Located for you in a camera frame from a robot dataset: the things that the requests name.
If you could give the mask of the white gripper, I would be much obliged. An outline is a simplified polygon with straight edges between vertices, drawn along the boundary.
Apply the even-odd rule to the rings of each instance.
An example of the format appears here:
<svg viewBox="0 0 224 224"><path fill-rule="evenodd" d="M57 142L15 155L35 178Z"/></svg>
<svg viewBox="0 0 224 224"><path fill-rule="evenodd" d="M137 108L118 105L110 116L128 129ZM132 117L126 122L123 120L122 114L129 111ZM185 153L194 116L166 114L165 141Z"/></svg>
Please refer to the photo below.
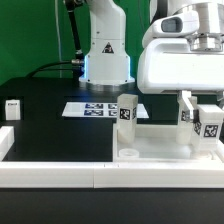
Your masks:
<svg viewBox="0 0 224 224"><path fill-rule="evenodd" d="M218 101L224 110L224 9L180 9L155 20L142 44L137 72L141 92L180 91L185 122L194 120L190 91L221 91Z"/></svg>

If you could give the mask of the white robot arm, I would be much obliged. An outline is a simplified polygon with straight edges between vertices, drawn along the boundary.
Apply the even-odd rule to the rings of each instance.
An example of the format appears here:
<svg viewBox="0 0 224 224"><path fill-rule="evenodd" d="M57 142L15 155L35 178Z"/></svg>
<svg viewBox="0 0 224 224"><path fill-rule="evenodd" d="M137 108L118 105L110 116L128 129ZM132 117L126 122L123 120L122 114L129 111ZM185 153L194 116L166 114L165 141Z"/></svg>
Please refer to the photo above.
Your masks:
<svg viewBox="0 0 224 224"><path fill-rule="evenodd" d="M199 120L193 93L224 91L224 0L150 0L137 77L125 51L125 14L113 0L87 0L91 48L80 81L91 87L135 82L144 94L175 93L187 122Z"/></svg>

